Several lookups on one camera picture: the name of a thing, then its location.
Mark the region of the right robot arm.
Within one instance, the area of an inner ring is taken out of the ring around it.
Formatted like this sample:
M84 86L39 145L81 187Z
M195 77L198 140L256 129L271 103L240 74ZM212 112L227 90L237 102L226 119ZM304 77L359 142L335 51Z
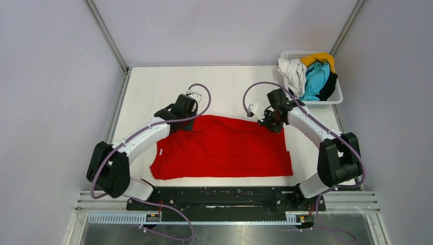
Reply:
M362 174L354 134L327 127L300 100L290 100L282 89L272 90L267 98L270 108L264 110L259 124L276 133L290 125L319 150L317 172L296 187L293 204L297 209L306 210L313 204L313 197Z

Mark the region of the red t-shirt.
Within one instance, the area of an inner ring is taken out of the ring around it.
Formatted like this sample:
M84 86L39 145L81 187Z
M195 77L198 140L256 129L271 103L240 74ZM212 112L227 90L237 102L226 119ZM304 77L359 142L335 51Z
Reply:
M216 115L200 116L191 130L158 141L150 170L159 180L294 174L283 131L272 133L252 121Z

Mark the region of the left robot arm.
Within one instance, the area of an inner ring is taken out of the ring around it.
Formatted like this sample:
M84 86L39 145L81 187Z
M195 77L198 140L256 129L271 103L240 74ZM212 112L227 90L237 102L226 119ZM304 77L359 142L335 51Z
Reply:
M181 94L175 103L155 112L143 128L113 143L99 142L86 174L91 183L91 196L94 199L106 195L114 199L132 197L139 199L145 209L154 209L158 205L158 195L151 184L131 177L130 165L149 147L191 124L201 98L195 92Z

